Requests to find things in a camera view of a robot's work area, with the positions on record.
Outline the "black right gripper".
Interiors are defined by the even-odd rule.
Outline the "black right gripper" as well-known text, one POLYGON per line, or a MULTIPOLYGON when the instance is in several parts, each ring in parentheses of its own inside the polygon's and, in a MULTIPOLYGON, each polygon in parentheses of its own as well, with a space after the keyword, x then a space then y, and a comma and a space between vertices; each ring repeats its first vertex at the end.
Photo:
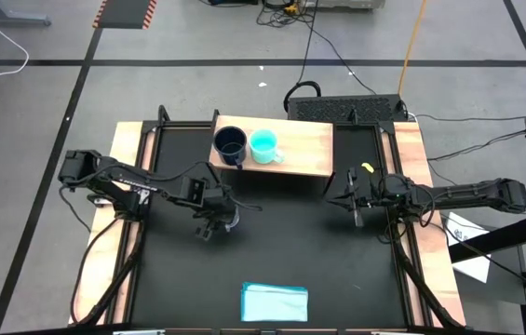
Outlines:
POLYGON ((345 190, 338 194, 330 194, 326 196, 327 203, 344 209, 349 209, 353 212, 356 227, 364 226, 361 210, 363 208, 377 207, 379 203, 378 186, 373 183, 373 178, 376 176, 376 170, 373 167, 362 167, 361 171, 367 177, 370 188, 368 192, 362 193, 359 190, 357 169, 351 167, 347 170, 345 190), (345 198, 348 202, 332 200, 345 198))

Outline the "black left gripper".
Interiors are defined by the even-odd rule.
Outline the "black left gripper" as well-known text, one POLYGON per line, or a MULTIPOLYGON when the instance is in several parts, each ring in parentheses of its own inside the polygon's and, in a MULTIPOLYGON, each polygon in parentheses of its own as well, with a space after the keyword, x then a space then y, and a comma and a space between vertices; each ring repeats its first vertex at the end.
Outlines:
MULTIPOLYGON (((239 207, 232 199, 231 189, 225 186, 206 188, 203 194, 203 207, 199 210, 201 218, 238 223, 239 207)), ((196 228, 196 237, 209 241, 218 229, 215 221, 207 221, 196 228)))

